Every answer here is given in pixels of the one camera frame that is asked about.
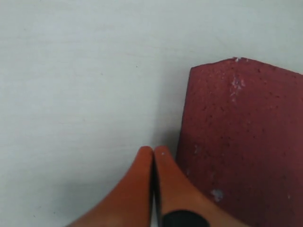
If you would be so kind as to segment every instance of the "white table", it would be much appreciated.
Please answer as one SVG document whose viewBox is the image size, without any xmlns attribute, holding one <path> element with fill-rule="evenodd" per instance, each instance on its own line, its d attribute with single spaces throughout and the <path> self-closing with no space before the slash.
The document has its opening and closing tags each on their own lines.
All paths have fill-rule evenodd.
<svg viewBox="0 0 303 227">
<path fill-rule="evenodd" d="M 1 0 L 0 225 L 64 226 L 175 151 L 189 69 L 232 56 L 303 73 L 302 0 Z"/>
</svg>

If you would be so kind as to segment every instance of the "white surface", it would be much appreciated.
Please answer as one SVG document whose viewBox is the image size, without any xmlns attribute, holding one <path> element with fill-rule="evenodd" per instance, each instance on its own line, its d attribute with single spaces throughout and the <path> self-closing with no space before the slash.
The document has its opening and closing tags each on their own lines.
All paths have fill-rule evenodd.
<svg viewBox="0 0 303 227">
<path fill-rule="evenodd" d="M 188 72 L 303 73 L 301 0 L 1 0 L 0 225 L 68 224 L 141 145 L 178 140 Z"/>
</svg>

